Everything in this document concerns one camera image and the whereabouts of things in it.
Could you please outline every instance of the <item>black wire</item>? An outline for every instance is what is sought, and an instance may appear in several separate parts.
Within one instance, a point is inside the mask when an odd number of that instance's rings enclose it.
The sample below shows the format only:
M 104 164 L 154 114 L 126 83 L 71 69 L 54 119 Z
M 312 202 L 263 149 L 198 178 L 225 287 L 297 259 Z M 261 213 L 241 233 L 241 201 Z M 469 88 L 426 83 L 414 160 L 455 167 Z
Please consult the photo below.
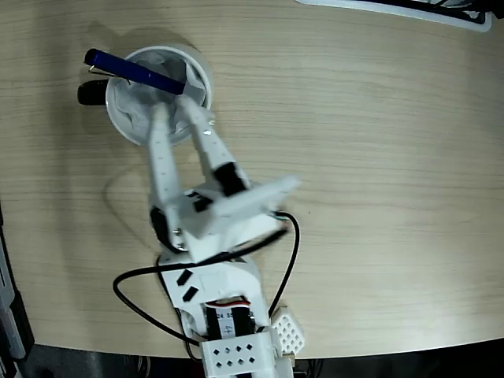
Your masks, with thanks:
M 261 242 L 254 244 L 253 246 L 249 246 L 246 248 L 243 248 L 241 250 L 238 250 L 236 252 L 232 253 L 222 253 L 218 254 L 217 256 L 214 256 L 212 258 L 206 259 L 204 261 L 201 261 L 199 263 L 189 263 L 189 264 L 171 264 L 171 265 L 163 265 L 163 266 L 149 266 L 146 268 L 139 268 L 139 269 L 133 269 L 128 272 L 124 272 L 120 274 L 116 279 L 113 281 L 112 288 L 113 292 L 117 295 L 117 297 L 127 306 L 129 307 L 132 311 L 140 315 L 144 320 L 148 321 L 152 325 L 158 327 L 162 331 L 168 333 L 169 335 L 176 337 L 177 339 L 180 339 L 186 343 L 189 343 L 191 345 L 198 346 L 199 342 L 191 339 L 185 335 L 183 335 L 180 332 L 175 331 L 174 329 L 168 327 L 167 325 L 162 324 L 160 321 L 158 321 L 156 318 L 152 317 L 148 313 L 146 313 L 143 309 L 139 308 L 135 303 L 133 303 L 119 288 L 119 284 L 123 282 L 124 280 L 128 280 L 133 277 L 137 276 L 145 276 L 147 274 L 154 274 L 154 273 L 161 273 L 161 272 L 171 272 L 173 270 L 179 270 L 179 269 L 190 269 L 190 268 L 197 268 L 199 266 L 207 266 L 207 265 L 212 265 L 212 264 L 217 264 L 219 262 L 224 262 L 224 261 L 230 261 L 235 258 L 240 258 L 242 256 L 245 256 L 247 254 L 251 254 L 255 252 L 256 250 L 261 249 L 264 246 L 268 246 L 269 244 L 274 243 L 278 239 L 280 239 L 282 236 L 284 236 L 287 233 L 286 228 L 282 228 L 277 232 L 274 232 L 267 238 L 263 239 Z
M 285 274 L 283 275 L 282 283 L 278 287 L 278 291 L 276 292 L 275 298 L 271 302 L 271 306 L 269 307 L 269 317 L 273 315 L 275 312 L 276 306 L 278 305 L 278 302 L 280 298 L 282 297 L 282 294 L 284 293 L 284 289 L 287 286 L 287 282 L 289 280 L 289 277 L 291 276 L 292 269 L 294 268 L 294 263 L 296 262 L 296 258 L 298 256 L 298 250 L 299 250 L 299 240 L 300 240 L 300 234 L 301 231 L 299 229 L 299 223 L 296 220 L 296 218 L 284 211 L 278 211 L 275 213 L 278 217 L 286 217 L 288 220 L 292 222 L 292 225 L 294 226 L 294 233 L 295 233 L 295 238 L 294 238 L 294 246 L 292 248 L 292 255 L 291 255 L 291 260 L 289 261 L 289 265 L 287 267 L 287 270 L 285 271 Z
M 318 368 L 318 372 L 315 376 L 315 378 L 319 378 L 322 374 L 322 369 L 324 368 L 324 360 L 319 360 L 320 363 L 319 363 L 319 368 Z
M 437 13 L 451 13 L 451 12 L 481 12 L 486 11 L 485 9 L 481 9 L 481 2 L 476 0 L 467 6 L 440 6 L 438 7 L 436 4 L 429 4 L 427 2 L 413 2 L 411 0 L 364 0 L 366 2 L 380 3 L 386 4 L 389 6 L 401 6 L 403 8 L 408 9 L 418 9 L 424 11 L 435 11 Z
M 176 315 L 178 316 L 179 318 L 179 322 L 180 322 L 180 328 L 183 328 L 182 326 L 182 315 L 180 314 L 180 310 L 179 309 L 175 309 L 175 312 L 176 312 Z M 192 353 L 192 349 L 191 349 L 191 345 L 190 343 L 188 343 L 187 341 L 184 341 L 183 342 L 183 345 L 184 347 L 186 348 L 186 352 L 187 352 L 187 355 L 189 356 L 189 358 L 194 361 L 194 362 L 197 362 L 199 364 L 202 363 L 202 359 L 201 358 L 197 358 L 193 353 Z
M 434 6 L 434 7 L 436 7 L 436 8 L 437 8 L 437 7 L 439 7 L 439 6 L 442 6 L 442 5 L 443 5 L 443 4 L 445 4 L 446 2 L 448 2 L 448 0 L 441 0 L 441 1 L 437 2 L 437 3 L 435 3 L 435 4 L 432 4 L 432 6 Z

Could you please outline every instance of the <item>wooden table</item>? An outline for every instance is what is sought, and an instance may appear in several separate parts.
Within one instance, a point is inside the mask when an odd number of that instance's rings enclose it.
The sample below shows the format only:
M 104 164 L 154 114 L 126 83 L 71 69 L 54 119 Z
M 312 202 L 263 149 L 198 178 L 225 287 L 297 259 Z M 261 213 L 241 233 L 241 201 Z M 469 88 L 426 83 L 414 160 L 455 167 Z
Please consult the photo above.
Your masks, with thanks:
M 299 174 L 283 297 L 300 357 L 504 336 L 504 24 L 487 34 L 292 0 L 2 3 L 0 196 L 38 343 L 184 356 L 112 292 L 152 265 L 145 151 L 79 106 L 91 47 L 186 40 L 213 67 L 217 130 L 251 178 Z M 201 182 L 190 143 L 185 185 Z M 270 300 L 291 238 L 256 254 Z M 176 327 L 155 277 L 124 289 Z

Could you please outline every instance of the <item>white robotic arm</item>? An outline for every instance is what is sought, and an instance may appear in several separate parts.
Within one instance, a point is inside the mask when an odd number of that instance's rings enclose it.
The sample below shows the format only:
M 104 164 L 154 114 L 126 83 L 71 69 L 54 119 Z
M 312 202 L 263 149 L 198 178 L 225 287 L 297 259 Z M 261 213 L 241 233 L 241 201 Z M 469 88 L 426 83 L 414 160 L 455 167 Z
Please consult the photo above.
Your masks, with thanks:
M 176 101 L 190 125 L 205 183 L 181 187 L 168 108 L 155 107 L 147 149 L 151 222 L 162 248 L 158 264 L 200 263 L 284 228 L 274 213 L 298 179 L 251 183 L 215 132 L 214 115 L 186 96 Z M 201 340 L 206 376 L 292 377 L 251 258 L 163 272 L 161 279 L 185 335 Z

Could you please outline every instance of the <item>blue pen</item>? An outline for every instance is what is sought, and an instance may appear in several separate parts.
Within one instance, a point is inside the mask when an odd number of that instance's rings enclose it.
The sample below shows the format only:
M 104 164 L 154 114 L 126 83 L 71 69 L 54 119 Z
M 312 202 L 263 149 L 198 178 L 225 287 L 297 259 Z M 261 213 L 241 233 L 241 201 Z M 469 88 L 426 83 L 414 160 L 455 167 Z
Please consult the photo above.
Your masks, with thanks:
M 181 95 L 185 87 L 183 83 L 154 71 L 150 71 L 132 61 L 126 61 L 122 57 L 116 57 L 96 49 L 90 49 L 86 52 L 84 63 L 124 79 L 146 84 L 174 95 Z

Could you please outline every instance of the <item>paper cup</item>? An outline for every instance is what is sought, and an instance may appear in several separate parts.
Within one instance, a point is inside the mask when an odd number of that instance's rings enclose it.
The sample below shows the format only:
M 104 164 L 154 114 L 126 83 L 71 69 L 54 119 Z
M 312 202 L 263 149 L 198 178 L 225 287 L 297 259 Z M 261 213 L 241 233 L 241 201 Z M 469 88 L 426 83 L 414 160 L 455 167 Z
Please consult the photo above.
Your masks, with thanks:
M 137 55 L 150 50 L 168 51 L 170 53 L 180 55 L 181 58 L 183 58 L 188 64 L 190 64 L 193 70 L 198 73 L 206 89 L 206 97 L 202 105 L 205 108 L 210 109 L 213 97 L 213 77 L 208 62 L 199 53 L 199 51 L 187 45 L 171 43 L 160 46 L 143 47 L 142 49 L 132 52 L 125 59 L 127 61 L 133 60 L 133 58 Z M 119 133 L 122 134 L 123 137 L 133 142 L 134 144 L 143 146 L 146 144 L 147 135 L 145 134 L 145 132 L 135 130 L 135 128 L 133 128 L 130 117 L 117 108 L 116 91 L 114 90 L 114 86 L 117 85 L 119 80 L 124 79 L 113 77 L 109 79 L 109 83 L 107 84 L 105 94 L 107 113 L 109 114 L 110 121 L 112 122 L 116 130 L 118 130 Z M 185 128 L 180 132 L 170 135 L 170 142 L 173 146 L 175 146 L 176 144 L 185 140 L 188 136 L 189 128 Z

